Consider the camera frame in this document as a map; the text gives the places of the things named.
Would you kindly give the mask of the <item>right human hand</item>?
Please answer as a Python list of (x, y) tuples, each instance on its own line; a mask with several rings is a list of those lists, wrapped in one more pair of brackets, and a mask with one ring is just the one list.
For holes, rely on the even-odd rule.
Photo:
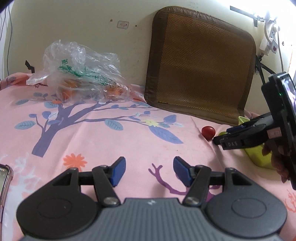
[(290, 180), (290, 173), (288, 169), (285, 167), (281, 158), (279, 156), (276, 156), (274, 152), (269, 148), (269, 146), (266, 143), (264, 143), (262, 155), (267, 156), (268, 154), (271, 154), (271, 165), (280, 175), (282, 183), (285, 184), (287, 181)]

